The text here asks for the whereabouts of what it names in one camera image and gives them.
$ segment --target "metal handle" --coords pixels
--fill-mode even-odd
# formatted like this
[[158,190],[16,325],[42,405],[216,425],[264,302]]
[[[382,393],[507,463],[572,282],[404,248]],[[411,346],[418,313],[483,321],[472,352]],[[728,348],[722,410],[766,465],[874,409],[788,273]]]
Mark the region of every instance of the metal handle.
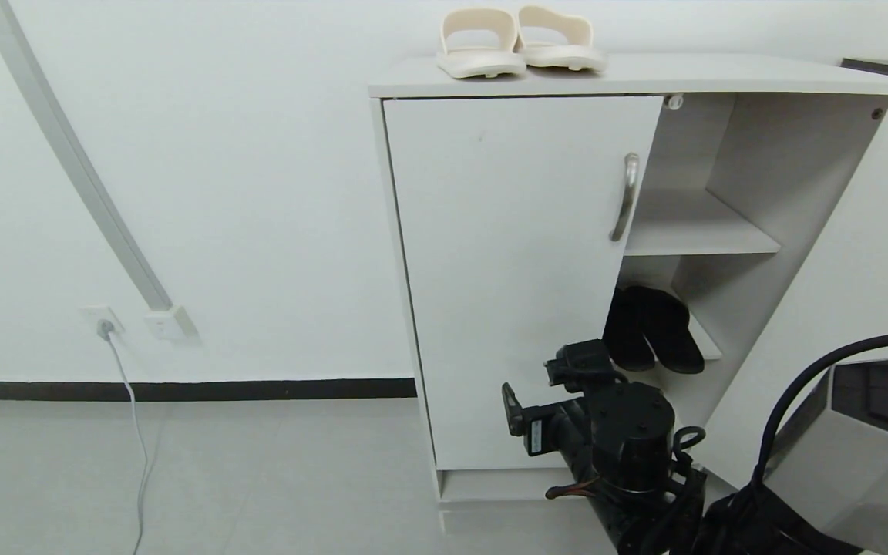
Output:
[[632,203],[635,202],[635,184],[639,177],[639,155],[630,152],[626,155],[626,189],[623,190],[623,204],[619,207],[619,219],[612,230],[610,239],[619,241],[626,233],[626,226],[632,215]]

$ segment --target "cabinet door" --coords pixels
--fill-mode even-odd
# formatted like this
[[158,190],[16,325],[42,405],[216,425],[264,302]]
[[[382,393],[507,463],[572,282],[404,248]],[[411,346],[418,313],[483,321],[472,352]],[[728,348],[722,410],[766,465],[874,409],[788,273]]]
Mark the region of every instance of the cabinet door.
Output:
[[658,97],[384,104],[422,379],[441,470],[563,466],[510,438],[500,386],[568,397],[543,362],[601,337],[626,243],[610,235]]
[[[888,112],[841,200],[708,421],[695,457],[748,481],[776,399],[822,355],[888,334]],[[861,359],[888,358],[888,350]]]

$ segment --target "gray floor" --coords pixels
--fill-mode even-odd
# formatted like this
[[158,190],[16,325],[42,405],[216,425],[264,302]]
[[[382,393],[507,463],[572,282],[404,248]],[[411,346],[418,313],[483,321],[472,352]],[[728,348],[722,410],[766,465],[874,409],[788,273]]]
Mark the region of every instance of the gray floor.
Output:
[[[415,399],[141,404],[146,554],[613,553],[587,503],[438,506]],[[0,555],[131,553],[128,405],[0,401]]]

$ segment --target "wall switch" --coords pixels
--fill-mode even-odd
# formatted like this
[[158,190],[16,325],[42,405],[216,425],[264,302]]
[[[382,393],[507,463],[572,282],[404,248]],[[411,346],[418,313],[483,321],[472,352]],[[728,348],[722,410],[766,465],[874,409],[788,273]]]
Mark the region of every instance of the wall switch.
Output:
[[98,320],[108,320],[112,322],[112,325],[116,327],[116,333],[120,334],[126,330],[123,327],[123,324],[119,322],[119,319],[116,318],[116,313],[112,312],[112,307],[106,304],[93,304],[91,306],[82,306],[78,309],[78,312],[81,313],[81,316],[84,318],[88,324],[91,325],[92,333],[98,331]]
[[195,333],[194,326],[190,323],[190,318],[187,317],[183,306],[177,304],[170,307],[169,310],[150,312],[142,319],[155,338],[163,338],[168,341],[180,340]]

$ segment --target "white cable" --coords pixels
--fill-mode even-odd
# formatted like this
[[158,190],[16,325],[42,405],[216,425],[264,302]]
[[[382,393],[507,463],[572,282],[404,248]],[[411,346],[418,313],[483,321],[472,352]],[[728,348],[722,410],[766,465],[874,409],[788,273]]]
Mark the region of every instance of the white cable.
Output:
[[109,337],[108,331],[105,331],[102,338],[109,344],[109,347],[112,348],[112,354],[116,356],[116,365],[119,366],[119,375],[123,377],[123,383],[126,384],[126,390],[129,392],[129,403],[131,407],[133,407],[133,424],[136,428],[136,436],[139,438],[139,447],[142,449],[142,478],[139,480],[139,492],[136,494],[136,512],[139,517],[139,535],[136,537],[136,544],[133,548],[133,555],[137,555],[139,552],[139,544],[142,542],[142,499],[143,492],[146,488],[146,471],[149,468],[149,454],[146,452],[146,443],[142,439],[142,432],[139,431],[139,419],[136,417],[135,412],[135,391],[133,391],[133,386],[126,377],[126,370],[123,369],[123,361],[119,358],[119,351],[116,350],[116,346],[112,343],[112,338]]

